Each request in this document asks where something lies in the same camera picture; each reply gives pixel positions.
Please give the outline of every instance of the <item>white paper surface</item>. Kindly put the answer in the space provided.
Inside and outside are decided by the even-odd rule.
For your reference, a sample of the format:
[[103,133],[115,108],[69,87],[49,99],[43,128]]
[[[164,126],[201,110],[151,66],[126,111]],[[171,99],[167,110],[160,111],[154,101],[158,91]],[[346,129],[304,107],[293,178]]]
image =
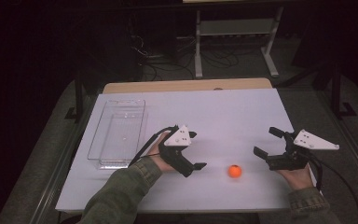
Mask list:
[[[92,136],[107,100],[145,100],[145,135],[186,124],[196,132],[183,155],[192,163],[207,162],[188,178],[164,174],[139,205],[140,212],[267,211],[288,208],[287,183],[253,154],[254,146],[269,155],[284,152],[284,140],[269,127],[293,128],[276,90],[170,91],[102,94],[66,179],[56,209],[81,211],[113,170],[97,170],[87,160]],[[227,175],[228,166],[242,168],[240,178]]]

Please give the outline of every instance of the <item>human hand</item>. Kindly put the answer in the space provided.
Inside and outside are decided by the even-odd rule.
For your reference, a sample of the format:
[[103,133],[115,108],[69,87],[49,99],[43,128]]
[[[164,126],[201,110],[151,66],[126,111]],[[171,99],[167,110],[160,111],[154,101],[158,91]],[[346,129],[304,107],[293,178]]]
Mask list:
[[147,152],[147,156],[152,159],[152,161],[158,166],[158,168],[162,171],[173,171],[174,169],[165,162],[160,156],[159,156],[159,150],[158,150],[158,144],[164,139],[165,136],[167,136],[168,133],[162,133],[157,142],[150,148],[150,150]]
[[277,172],[286,179],[286,181],[289,183],[289,186],[293,190],[313,187],[312,179],[310,177],[309,164],[307,164],[303,169],[293,171],[279,170]]

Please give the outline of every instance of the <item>clear plastic container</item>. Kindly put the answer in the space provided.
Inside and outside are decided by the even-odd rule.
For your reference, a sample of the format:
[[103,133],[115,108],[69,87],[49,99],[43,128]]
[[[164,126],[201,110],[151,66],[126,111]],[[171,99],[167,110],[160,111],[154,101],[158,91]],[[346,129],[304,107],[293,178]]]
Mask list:
[[88,155],[97,169],[128,167],[138,151],[144,113],[144,100],[105,103]]

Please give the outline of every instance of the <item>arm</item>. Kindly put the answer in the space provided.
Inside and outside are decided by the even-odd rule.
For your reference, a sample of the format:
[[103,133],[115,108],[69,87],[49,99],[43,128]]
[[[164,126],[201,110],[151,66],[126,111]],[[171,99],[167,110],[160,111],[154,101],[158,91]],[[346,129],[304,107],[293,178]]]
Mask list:
[[339,224],[330,204],[313,186],[310,167],[294,171],[278,171],[294,190],[289,193],[293,223]]
[[[158,153],[159,140],[147,153]],[[112,173],[106,184],[89,200],[81,223],[133,223],[138,203],[162,175],[172,170],[159,156],[145,157],[126,169]]]

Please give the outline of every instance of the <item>orange ball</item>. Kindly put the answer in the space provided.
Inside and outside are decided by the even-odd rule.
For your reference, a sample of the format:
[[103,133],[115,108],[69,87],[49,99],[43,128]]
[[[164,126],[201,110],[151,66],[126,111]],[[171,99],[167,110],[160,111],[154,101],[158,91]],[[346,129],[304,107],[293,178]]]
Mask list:
[[242,169],[239,165],[230,165],[228,168],[228,175],[232,178],[238,178],[242,174]]

